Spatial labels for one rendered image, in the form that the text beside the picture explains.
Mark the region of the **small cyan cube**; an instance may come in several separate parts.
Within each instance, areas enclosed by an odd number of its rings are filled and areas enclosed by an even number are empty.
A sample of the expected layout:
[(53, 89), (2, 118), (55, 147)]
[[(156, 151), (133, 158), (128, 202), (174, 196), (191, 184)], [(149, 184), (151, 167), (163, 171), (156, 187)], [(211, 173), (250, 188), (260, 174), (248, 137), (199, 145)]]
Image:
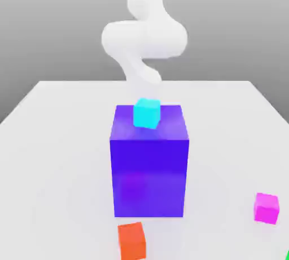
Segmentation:
[(140, 98), (133, 106), (133, 125), (156, 129), (160, 121), (160, 101)]

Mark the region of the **small orange cube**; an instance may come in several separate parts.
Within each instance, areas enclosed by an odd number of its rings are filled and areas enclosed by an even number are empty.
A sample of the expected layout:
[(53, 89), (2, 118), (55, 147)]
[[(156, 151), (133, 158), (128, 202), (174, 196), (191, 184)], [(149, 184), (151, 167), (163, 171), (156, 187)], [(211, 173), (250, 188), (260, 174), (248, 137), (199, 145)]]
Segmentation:
[(121, 260), (146, 259), (146, 238), (141, 222), (118, 225)]

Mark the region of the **small magenta cube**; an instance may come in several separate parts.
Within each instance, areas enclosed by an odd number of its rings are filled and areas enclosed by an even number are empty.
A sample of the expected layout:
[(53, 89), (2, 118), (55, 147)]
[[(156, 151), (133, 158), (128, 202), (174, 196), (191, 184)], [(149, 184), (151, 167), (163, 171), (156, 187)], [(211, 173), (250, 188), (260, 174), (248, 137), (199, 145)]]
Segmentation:
[(278, 197), (266, 193), (257, 193), (253, 211), (255, 221), (276, 224), (280, 211)]

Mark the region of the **large purple box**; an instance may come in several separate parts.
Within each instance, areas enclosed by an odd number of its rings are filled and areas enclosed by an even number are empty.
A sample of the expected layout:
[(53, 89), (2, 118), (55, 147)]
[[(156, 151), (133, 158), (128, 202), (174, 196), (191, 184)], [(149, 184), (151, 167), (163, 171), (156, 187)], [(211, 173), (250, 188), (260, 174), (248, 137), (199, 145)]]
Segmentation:
[(116, 217), (183, 216), (189, 135), (182, 108), (161, 106), (156, 129), (133, 125), (133, 106), (117, 105), (110, 136)]

